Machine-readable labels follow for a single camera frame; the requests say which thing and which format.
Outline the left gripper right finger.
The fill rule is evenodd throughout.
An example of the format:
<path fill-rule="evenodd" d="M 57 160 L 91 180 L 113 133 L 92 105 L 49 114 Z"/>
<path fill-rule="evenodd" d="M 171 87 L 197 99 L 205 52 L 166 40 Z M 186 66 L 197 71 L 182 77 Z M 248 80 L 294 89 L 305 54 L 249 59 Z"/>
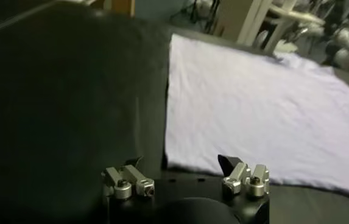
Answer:
<path fill-rule="evenodd" d="M 262 198 L 269 195 L 269 170 L 265 165 L 251 167 L 238 157 L 218 155 L 223 172 L 222 187 L 228 195 L 245 193 L 250 198 Z"/>

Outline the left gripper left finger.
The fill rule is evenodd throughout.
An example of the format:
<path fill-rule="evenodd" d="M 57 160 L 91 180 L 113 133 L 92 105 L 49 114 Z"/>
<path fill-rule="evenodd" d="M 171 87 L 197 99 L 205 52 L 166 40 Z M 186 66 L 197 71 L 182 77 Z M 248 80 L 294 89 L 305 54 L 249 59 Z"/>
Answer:
<path fill-rule="evenodd" d="M 101 172 L 103 197 L 128 200 L 133 196 L 151 198 L 155 195 L 155 182 L 138 169 L 142 157 L 127 160 L 118 169 L 107 167 Z"/>

